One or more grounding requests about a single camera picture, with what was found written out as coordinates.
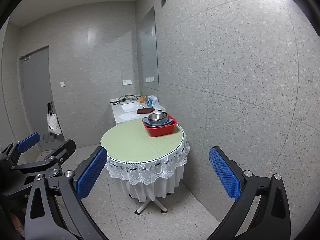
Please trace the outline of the white paper towels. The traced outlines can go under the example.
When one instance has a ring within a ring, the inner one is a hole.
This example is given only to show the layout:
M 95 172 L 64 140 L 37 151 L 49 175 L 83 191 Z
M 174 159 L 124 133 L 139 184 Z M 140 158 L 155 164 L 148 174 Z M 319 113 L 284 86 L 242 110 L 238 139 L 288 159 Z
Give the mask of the white paper towels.
M 136 113 L 133 113 L 133 112 L 127 112 L 127 113 L 124 113 L 124 114 L 121 114 L 118 116 L 118 118 L 122 119 L 122 120 L 131 120 L 131 119 L 134 119 L 136 118 L 138 115 Z

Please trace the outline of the double wall socket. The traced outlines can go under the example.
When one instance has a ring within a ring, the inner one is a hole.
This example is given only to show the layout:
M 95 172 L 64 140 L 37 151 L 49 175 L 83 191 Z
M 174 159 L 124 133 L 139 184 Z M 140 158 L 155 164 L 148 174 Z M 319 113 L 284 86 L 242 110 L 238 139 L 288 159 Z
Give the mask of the double wall socket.
M 132 84 L 132 80 L 129 79 L 129 80 L 123 80 L 122 81 L 122 84 L 125 86 L 125 85 L 131 85 Z

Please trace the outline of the medium steel bowl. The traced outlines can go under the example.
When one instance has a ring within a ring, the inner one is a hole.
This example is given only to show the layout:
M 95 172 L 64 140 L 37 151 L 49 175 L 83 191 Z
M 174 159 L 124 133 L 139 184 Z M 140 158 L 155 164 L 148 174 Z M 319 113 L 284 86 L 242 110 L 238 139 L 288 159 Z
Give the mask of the medium steel bowl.
M 168 118 L 168 114 L 166 112 L 156 112 L 156 113 L 151 113 L 148 116 L 148 119 L 151 122 L 155 122 L 155 121 L 166 121 Z

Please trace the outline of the plastic bag with blue pack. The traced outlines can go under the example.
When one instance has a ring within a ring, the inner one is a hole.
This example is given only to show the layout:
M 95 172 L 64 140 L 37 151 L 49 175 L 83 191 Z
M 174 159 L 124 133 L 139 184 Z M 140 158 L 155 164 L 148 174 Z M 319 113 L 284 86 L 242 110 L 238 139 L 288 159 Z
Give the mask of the plastic bag with blue pack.
M 146 103 L 149 108 L 156 109 L 159 107 L 159 100 L 155 95 L 148 95 Z

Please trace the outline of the wall mirror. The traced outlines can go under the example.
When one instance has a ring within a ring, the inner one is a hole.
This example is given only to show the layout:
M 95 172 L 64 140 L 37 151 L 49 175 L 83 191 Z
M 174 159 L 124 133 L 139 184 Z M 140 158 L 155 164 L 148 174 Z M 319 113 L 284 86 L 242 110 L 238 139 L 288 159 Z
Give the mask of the wall mirror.
M 155 7 L 139 23 L 138 50 L 141 86 L 159 90 Z

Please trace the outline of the brown cloth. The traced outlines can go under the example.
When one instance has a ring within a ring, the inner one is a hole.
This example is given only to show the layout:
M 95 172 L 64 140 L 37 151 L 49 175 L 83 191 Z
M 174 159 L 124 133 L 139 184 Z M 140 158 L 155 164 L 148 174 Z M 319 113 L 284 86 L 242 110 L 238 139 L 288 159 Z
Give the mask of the brown cloth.
M 141 108 L 141 109 L 137 109 L 136 112 L 137 114 L 150 114 L 154 111 L 155 109 L 154 108 Z

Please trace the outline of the white sink counter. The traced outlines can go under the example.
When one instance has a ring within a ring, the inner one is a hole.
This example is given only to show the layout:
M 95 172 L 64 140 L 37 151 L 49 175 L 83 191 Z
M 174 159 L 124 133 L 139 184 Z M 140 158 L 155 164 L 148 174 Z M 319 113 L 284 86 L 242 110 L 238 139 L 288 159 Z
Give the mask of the white sink counter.
M 141 109 L 143 107 L 147 108 L 146 102 L 140 102 L 139 97 L 141 95 L 127 95 L 127 96 L 121 96 L 119 98 L 111 99 L 110 100 L 110 105 L 112 108 L 114 120 L 116 124 L 121 124 L 123 122 L 127 122 L 130 120 L 122 120 L 118 118 L 119 115 L 127 113 L 127 112 L 133 112 L 136 113 L 137 109 Z M 136 119 L 142 119 L 144 117 L 148 117 L 149 114 L 137 114 L 138 116 L 134 119 L 131 120 L 136 120 Z

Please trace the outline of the large steel bowl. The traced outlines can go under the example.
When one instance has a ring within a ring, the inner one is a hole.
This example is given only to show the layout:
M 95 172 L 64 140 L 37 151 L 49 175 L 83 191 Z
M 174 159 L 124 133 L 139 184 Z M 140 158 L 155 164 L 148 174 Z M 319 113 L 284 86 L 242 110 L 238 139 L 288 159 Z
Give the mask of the large steel bowl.
M 151 124 L 151 123 L 149 123 L 149 122 L 144 122 L 144 124 L 146 125 L 146 126 L 149 126 L 149 127 L 162 127 L 162 126 L 167 126 L 167 125 L 170 125 L 172 123 L 172 120 L 170 121 L 168 121 L 168 122 L 166 122 L 166 123 L 163 123 L 163 124 Z

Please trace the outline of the red plastic basin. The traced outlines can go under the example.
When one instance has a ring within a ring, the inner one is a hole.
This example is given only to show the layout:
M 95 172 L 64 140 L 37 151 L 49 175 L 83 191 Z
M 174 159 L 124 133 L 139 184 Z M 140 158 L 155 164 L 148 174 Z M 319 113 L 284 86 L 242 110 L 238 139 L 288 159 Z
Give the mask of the red plastic basin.
M 161 126 L 150 126 L 145 122 L 146 118 L 143 118 L 142 123 L 147 130 L 150 137 L 160 137 L 169 135 L 174 132 L 175 126 L 177 125 L 176 119 L 169 115 L 169 122 Z

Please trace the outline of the grey door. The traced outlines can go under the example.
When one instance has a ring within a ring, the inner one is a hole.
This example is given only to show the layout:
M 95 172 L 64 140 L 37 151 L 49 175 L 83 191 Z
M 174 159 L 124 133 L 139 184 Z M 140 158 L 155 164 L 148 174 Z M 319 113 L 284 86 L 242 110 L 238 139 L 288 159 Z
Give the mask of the grey door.
M 33 132 L 40 135 L 41 151 L 54 150 L 62 142 L 63 135 L 48 131 L 48 103 L 53 103 L 49 74 L 49 48 L 44 47 L 20 57 L 20 80 L 23 105 Z

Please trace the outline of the blue plastic plate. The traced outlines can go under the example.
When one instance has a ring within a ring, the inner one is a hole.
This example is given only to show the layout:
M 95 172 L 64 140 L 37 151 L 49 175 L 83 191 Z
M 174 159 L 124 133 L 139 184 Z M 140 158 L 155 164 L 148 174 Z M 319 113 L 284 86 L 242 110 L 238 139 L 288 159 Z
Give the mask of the blue plastic plate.
M 151 121 L 148 119 L 148 117 L 145 117 L 145 118 L 143 118 L 142 120 L 143 120 L 143 122 L 149 122 L 149 123 L 151 123 L 151 124 L 163 124 L 163 123 L 168 122 L 169 120 L 170 120 L 170 121 L 171 121 L 171 120 L 173 121 L 172 118 L 167 118 L 166 121 L 155 121 L 155 122 L 151 122 Z

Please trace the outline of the round table with tablecloth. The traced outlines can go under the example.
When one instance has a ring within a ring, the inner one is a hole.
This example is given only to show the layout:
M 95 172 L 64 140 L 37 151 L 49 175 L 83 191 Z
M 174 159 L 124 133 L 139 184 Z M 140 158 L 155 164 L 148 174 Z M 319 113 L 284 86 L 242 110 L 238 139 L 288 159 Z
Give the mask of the round table with tablecloth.
M 150 137 L 142 120 L 131 120 L 109 129 L 100 146 L 107 150 L 110 177 L 126 196 L 141 203 L 135 213 L 140 215 L 150 202 L 167 213 L 159 198 L 179 186 L 190 151 L 183 128 L 177 124 L 172 134 Z

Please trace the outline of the white tote bag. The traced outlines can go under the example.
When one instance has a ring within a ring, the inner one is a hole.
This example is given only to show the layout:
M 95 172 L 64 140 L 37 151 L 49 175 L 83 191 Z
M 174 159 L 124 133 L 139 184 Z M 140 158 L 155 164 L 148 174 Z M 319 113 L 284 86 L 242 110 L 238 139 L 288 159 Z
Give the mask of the white tote bag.
M 48 131 L 55 135 L 61 135 L 61 127 L 57 118 L 57 115 L 53 111 L 53 103 L 47 103 L 48 114 L 47 114 L 47 125 Z

